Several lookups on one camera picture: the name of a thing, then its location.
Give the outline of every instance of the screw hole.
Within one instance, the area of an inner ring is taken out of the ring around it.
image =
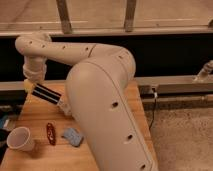
[[[142,171],[142,170],[144,170],[145,168],[146,168],[146,165],[144,164],[144,165],[141,166],[140,170]]]
[[[123,59],[124,57],[123,56],[118,56],[120,59]]]
[[[126,140],[129,141],[129,140],[131,140],[132,138],[133,138],[133,136],[132,136],[132,135],[129,135],[129,136],[126,138]]]
[[[114,102],[112,105],[111,105],[111,108],[116,108],[118,107],[118,102]]]
[[[130,142],[130,140],[132,140],[132,138],[133,138],[133,135],[128,135],[126,137],[126,140],[125,140],[124,144],[128,144]]]

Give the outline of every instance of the floor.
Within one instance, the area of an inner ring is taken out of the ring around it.
[[[150,123],[152,102],[144,102]],[[203,97],[158,100],[151,135],[160,171],[213,170],[213,102]]]

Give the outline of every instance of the white cup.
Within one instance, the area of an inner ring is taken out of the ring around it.
[[[32,138],[29,128],[18,127],[8,135],[7,145],[14,150],[31,151],[35,146],[35,141]]]

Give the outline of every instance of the table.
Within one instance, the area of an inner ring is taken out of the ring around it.
[[[63,83],[49,83],[45,86],[61,93],[62,98],[66,100]],[[132,81],[128,85],[125,96],[147,146],[157,161],[136,82]],[[56,129],[55,146],[49,145],[46,137],[48,122],[51,122]],[[62,133],[68,127],[74,127],[79,132],[81,130],[75,120],[72,117],[65,117],[57,106],[29,94],[17,126],[28,127],[37,146],[33,153],[7,149],[1,164],[2,171],[98,171],[86,140],[79,148],[75,148],[69,145],[67,140],[61,138]]]

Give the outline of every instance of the black panel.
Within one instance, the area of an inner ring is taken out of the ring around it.
[[[23,57],[14,47],[15,39],[0,39],[0,81],[23,80]],[[60,37],[53,41],[98,42],[129,49],[136,60],[136,76],[197,74],[213,58],[213,34]],[[47,79],[65,79],[70,66],[48,61]]]

